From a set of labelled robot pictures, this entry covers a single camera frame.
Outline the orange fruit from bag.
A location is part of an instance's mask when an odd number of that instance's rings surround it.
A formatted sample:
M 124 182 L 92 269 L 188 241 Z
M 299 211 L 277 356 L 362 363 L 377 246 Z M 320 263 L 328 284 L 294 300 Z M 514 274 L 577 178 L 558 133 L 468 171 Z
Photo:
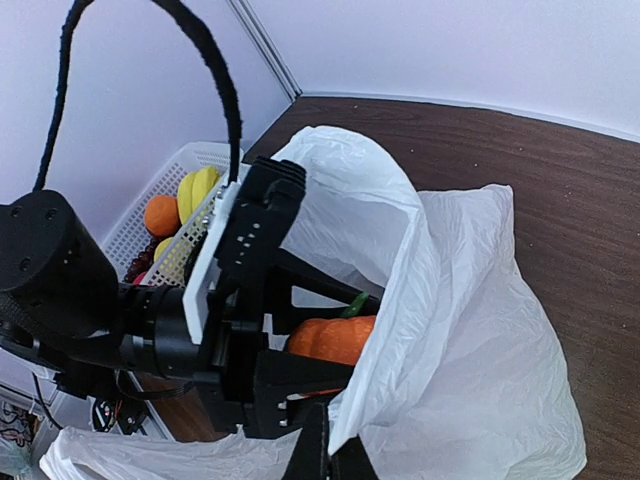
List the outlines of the orange fruit from bag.
M 177 200 L 171 196 L 154 196 L 147 204 L 144 223 L 156 237 L 169 237 L 180 228 Z

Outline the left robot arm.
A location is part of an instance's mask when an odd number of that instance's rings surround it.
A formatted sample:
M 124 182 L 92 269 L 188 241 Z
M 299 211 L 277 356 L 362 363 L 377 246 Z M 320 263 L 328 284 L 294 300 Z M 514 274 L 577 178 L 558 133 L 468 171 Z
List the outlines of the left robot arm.
M 301 427 L 314 396 L 330 399 L 352 374 L 337 361 L 308 360 L 269 347 L 271 316 L 278 334 L 338 307 L 301 308 L 300 287 L 349 304 L 357 290 L 276 246 L 283 231 L 264 226 L 289 218 L 298 197 L 275 194 L 245 203 L 236 232 L 256 234 L 246 252 L 225 243 L 222 273 L 205 297 L 204 335 L 188 333 L 181 288 L 123 284 L 59 193 L 29 193 L 1 209 L 1 346 L 54 371 L 64 392 L 80 398 L 126 394 L 124 371 L 180 382 L 195 391 L 213 428 L 275 439 Z

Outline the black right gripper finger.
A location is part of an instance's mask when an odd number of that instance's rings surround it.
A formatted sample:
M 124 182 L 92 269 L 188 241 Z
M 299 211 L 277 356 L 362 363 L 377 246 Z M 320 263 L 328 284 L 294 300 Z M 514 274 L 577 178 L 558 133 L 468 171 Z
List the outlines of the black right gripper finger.
M 330 462 L 328 440 L 327 405 L 316 403 L 307 415 L 282 479 L 328 479 Z
M 265 312 L 272 317 L 275 335 L 291 334 L 307 319 L 338 318 L 344 310 L 344 307 L 296 307 L 292 303 L 294 287 L 347 305 L 362 293 L 286 250 L 279 249 L 275 263 L 267 270 L 263 293 L 263 305 Z

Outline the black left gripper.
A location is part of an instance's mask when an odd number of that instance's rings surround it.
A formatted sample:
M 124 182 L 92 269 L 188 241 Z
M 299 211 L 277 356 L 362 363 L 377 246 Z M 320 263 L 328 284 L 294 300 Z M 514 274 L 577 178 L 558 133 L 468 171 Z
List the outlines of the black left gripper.
M 233 290 L 208 293 L 195 345 L 183 290 L 120 283 L 62 195 L 33 192 L 1 209 L 1 345 L 52 369 L 66 393 L 136 405 L 196 392 L 215 430 L 235 432 L 245 371 L 231 352 Z

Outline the white plastic bag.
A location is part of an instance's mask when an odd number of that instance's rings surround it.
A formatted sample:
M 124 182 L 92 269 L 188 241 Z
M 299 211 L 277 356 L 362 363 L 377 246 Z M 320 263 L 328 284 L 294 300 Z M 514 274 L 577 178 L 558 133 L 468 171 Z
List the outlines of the white plastic bag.
M 507 186 L 419 192 L 375 141 L 306 127 L 277 158 L 307 193 L 284 248 L 381 294 L 346 389 L 328 406 L 330 458 L 359 436 L 381 479 L 571 479 L 586 465 L 564 353 L 516 259 Z M 279 479 L 300 433 L 214 443 L 64 429 L 54 479 Z

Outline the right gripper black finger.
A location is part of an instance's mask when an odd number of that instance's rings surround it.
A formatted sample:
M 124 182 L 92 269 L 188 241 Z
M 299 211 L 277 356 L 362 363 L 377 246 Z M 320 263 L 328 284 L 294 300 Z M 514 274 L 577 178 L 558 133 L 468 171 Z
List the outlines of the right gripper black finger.
M 349 439 L 330 459 L 331 480 L 378 480 L 359 436 Z
M 278 350 L 257 353 L 243 373 L 243 433 L 253 439 L 277 439 L 302 427 L 316 402 L 344 390 L 350 365 Z

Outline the yellow banana bunch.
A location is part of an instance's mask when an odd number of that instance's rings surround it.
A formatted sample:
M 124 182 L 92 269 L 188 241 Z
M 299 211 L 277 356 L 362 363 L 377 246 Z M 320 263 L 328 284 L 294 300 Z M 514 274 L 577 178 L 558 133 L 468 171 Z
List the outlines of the yellow banana bunch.
M 178 187 L 177 205 L 180 221 L 185 225 L 215 186 L 220 173 L 214 166 L 186 175 Z

